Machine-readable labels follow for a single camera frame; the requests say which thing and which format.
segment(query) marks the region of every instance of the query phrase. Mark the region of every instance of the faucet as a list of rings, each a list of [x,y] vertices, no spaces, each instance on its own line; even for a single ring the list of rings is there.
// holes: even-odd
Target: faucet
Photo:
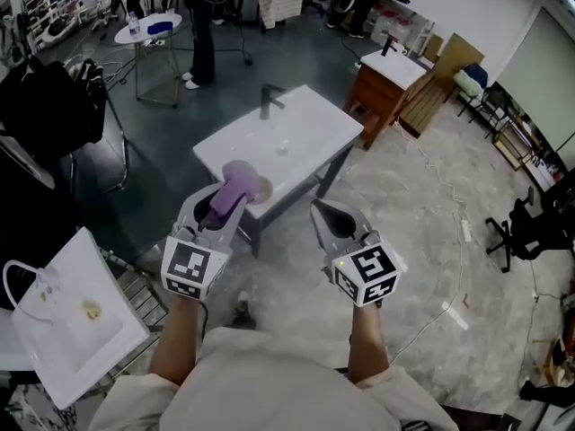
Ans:
[[[280,110],[286,108],[286,104],[271,97],[272,91],[284,92],[285,89],[273,84],[263,84],[261,86],[260,119],[270,119],[270,104],[277,105]]]

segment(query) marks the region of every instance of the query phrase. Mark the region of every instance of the water bottle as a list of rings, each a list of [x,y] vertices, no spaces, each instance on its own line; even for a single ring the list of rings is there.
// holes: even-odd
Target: water bottle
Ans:
[[[136,14],[133,11],[129,12],[128,28],[129,34],[132,37],[137,37],[140,34],[140,21],[137,19]]]

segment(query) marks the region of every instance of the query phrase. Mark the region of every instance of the white shirt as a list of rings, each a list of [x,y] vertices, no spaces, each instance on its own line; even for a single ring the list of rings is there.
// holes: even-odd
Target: white shirt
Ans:
[[[181,388],[154,374],[120,377],[89,431],[400,431],[414,420],[457,430],[401,367],[354,385],[285,346],[261,332],[212,330]]]

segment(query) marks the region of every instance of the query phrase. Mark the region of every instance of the forearm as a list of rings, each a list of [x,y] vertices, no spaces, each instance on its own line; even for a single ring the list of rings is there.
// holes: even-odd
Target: forearm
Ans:
[[[374,303],[353,307],[349,343],[348,377],[352,383],[380,374],[389,367],[379,310]]]
[[[181,385],[196,365],[198,302],[176,295],[155,349],[150,374]]]

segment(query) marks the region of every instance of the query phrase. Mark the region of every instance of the purple sponge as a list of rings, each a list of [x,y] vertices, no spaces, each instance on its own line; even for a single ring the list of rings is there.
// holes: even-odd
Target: purple sponge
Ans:
[[[235,160],[222,168],[224,186],[210,200],[209,206],[218,217],[224,217],[241,198],[254,201],[262,191],[258,172],[248,162]]]

